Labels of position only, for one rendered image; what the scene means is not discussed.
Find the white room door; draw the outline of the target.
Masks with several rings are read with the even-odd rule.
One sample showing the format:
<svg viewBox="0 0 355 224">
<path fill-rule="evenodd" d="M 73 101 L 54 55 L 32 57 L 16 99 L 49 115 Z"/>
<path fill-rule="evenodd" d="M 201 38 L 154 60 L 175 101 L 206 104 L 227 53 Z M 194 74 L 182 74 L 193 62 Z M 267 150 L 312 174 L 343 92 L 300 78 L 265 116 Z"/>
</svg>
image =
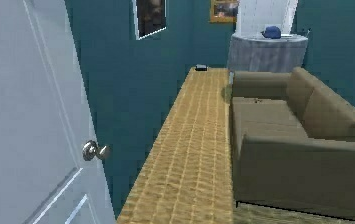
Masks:
<svg viewBox="0 0 355 224">
<path fill-rule="evenodd" d="M 65 0 L 0 0 L 0 224 L 116 224 Z"/>
</svg>

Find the blue cap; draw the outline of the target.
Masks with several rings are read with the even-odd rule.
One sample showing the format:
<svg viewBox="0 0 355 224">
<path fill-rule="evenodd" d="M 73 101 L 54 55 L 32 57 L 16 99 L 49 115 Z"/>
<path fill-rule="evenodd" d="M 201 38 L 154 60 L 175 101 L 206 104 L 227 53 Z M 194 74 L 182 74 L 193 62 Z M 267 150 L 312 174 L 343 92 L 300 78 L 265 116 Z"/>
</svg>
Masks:
<svg viewBox="0 0 355 224">
<path fill-rule="evenodd" d="M 277 26 L 268 26 L 262 32 L 262 36 L 268 39 L 280 39 L 281 38 L 281 30 Z"/>
</svg>

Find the white window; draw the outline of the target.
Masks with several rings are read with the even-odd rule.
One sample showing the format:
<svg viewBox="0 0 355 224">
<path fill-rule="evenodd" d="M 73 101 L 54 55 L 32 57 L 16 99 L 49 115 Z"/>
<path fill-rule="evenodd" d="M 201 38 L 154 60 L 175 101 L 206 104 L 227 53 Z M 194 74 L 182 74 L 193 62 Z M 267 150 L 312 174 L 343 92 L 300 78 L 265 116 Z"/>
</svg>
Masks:
<svg viewBox="0 0 355 224">
<path fill-rule="evenodd" d="M 238 0 L 235 33 L 256 35 L 268 26 L 289 34 L 299 0 Z"/>
</svg>

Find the grey round table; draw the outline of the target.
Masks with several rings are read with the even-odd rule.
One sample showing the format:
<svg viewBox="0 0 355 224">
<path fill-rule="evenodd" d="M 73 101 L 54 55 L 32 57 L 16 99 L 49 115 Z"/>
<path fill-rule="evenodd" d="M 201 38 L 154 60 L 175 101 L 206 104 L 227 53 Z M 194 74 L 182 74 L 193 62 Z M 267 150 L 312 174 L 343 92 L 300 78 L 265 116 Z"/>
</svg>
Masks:
<svg viewBox="0 0 355 224">
<path fill-rule="evenodd" d="M 287 73 L 301 67 L 308 38 L 291 34 L 280 39 L 237 36 L 230 40 L 227 68 L 232 71 Z"/>
</svg>

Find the olive brown sofa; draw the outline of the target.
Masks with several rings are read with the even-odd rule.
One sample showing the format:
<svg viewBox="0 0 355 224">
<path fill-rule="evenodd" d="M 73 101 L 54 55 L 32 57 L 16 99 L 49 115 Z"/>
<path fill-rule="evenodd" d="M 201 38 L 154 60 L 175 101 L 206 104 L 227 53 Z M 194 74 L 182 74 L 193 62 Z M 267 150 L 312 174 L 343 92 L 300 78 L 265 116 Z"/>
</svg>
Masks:
<svg viewBox="0 0 355 224">
<path fill-rule="evenodd" d="M 355 107 L 301 67 L 231 89 L 235 200 L 355 221 Z"/>
</svg>

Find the gold framed picture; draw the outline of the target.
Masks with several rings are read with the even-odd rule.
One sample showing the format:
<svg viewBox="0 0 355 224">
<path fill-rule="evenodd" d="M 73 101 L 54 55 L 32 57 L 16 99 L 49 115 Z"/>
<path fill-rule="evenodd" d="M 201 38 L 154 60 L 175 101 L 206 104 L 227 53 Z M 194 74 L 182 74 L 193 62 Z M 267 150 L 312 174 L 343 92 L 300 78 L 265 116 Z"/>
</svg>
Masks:
<svg viewBox="0 0 355 224">
<path fill-rule="evenodd" d="M 238 13 L 238 0 L 211 0 L 210 22 L 211 23 L 235 23 Z"/>
</svg>

